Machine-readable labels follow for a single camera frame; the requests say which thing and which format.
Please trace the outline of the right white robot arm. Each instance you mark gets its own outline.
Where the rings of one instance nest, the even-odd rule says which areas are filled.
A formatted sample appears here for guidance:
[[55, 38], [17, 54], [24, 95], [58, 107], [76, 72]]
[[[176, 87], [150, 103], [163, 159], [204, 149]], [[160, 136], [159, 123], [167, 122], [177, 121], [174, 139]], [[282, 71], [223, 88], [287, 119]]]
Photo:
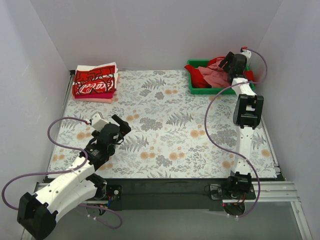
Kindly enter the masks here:
[[227, 73], [227, 81], [237, 96], [233, 113], [233, 123], [236, 126], [235, 159], [226, 184], [227, 195], [232, 199], [240, 197], [244, 200], [246, 195], [253, 192], [252, 168], [248, 160], [253, 136], [261, 122], [264, 98], [254, 92], [245, 75], [251, 55], [251, 51], [243, 48], [237, 54], [229, 52], [219, 64]]

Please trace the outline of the floral patterned table mat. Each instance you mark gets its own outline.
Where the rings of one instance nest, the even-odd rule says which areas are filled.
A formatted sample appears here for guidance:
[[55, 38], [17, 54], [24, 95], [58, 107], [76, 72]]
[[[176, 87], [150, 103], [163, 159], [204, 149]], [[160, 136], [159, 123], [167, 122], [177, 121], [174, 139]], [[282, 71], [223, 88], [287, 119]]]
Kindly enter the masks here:
[[105, 178], [226, 178], [235, 163], [235, 95], [193, 95], [185, 70], [126, 70], [112, 103], [69, 95], [50, 171], [62, 171], [92, 138], [83, 120], [116, 114], [131, 132], [97, 173]]

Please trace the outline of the pink t shirt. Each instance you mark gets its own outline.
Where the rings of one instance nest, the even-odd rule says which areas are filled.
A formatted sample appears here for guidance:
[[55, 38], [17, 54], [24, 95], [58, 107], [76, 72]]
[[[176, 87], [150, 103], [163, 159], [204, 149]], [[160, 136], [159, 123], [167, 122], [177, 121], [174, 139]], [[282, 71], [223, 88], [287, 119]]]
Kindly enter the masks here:
[[219, 67], [224, 57], [217, 57], [210, 60], [206, 67], [199, 66], [197, 69], [201, 73], [203, 79], [212, 88], [226, 88], [231, 84], [228, 82], [228, 74]]

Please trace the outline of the folded magenta shirt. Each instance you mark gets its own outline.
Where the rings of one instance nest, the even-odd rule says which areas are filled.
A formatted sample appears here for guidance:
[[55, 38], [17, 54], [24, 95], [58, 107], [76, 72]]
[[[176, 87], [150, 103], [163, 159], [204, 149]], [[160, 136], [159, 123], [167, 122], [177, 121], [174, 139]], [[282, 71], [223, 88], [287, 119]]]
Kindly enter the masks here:
[[114, 92], [102, 92], [102, 93], [91, 93], [91, 94], [79, 94], [75, 95], [75, 99], [112, 99]]

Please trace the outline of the red t shirt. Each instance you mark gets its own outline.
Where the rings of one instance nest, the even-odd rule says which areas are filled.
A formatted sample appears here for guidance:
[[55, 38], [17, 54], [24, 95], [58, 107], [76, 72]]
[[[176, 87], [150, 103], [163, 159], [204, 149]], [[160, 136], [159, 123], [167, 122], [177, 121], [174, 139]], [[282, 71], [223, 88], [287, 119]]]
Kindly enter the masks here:
[[191, 86], [199, 89], [222, 89], [230, 86], [228, 74], [219, 67], [223, 59], [223, 56], [219, 56], [211, 60], [189, 60], [184, 68], [190, 74]]

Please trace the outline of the folded red printed shirt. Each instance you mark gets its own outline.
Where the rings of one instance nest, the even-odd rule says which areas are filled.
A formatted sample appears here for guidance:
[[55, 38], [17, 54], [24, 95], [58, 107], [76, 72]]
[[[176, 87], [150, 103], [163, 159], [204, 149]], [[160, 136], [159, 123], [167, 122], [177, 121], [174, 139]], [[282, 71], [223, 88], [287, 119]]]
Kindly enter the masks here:
[[95, 93], [115, 92], [117, 83], [113, 79], [98, 79], [95, 81], [87, 81], [85, 83], [75, 82], [75, 76], [72, 84], [72, 95], [87, 95]]

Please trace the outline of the green plastic bin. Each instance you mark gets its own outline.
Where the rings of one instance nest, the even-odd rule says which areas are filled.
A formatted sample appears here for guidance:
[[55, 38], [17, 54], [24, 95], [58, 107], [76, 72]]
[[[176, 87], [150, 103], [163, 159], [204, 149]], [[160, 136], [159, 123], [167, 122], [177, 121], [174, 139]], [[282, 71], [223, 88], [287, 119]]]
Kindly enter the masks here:
[[200, 77], [199, 73], [195, 73], [193, 69], [198, 67], [206, 67], [209, 59], [189, 59], [185, 68], [188, 72], [189, 90], [193, 95], [216, 95], [222, 88], [209, 87], [208, 83]]

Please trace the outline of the folded white shirt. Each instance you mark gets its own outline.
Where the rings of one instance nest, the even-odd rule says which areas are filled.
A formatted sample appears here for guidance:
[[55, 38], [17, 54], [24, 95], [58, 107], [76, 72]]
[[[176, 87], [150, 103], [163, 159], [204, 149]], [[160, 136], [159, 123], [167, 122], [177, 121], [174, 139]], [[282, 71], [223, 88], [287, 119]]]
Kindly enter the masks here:
[[75, 82], [86, 83], [90, 81], [111, 79], [117, 81], [119, 78], [116, 62], [98, 66], [78, 65], [75, 72]]

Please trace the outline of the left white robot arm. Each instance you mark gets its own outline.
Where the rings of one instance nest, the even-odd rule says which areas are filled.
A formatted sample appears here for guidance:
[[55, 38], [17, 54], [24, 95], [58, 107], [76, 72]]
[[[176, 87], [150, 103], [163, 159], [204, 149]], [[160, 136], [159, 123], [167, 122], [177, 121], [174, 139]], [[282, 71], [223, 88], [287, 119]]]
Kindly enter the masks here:
[[92, 139], [70, 167], [45, 187], [20, 198], [17, 221], [36, 240], [48, 237], [66, 213], [86, 200], [119, 200], [122, 188], [108, 186], [96, 174], [131, 131], [129, 124], [116, 114], [111, 118], [114, 122], [103, 119], [100, 113], [93, 115], [88, 121], [94, 129]]

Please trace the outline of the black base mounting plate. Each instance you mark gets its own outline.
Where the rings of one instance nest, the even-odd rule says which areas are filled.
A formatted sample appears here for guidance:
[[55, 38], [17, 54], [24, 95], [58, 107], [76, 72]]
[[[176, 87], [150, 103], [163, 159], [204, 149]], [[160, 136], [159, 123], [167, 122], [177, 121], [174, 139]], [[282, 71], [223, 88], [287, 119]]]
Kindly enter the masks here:
[[209, 210], [241, 216], [259, 191], [244, 178], [112, 178], [87, 208], [99, 215], [124, 210]]

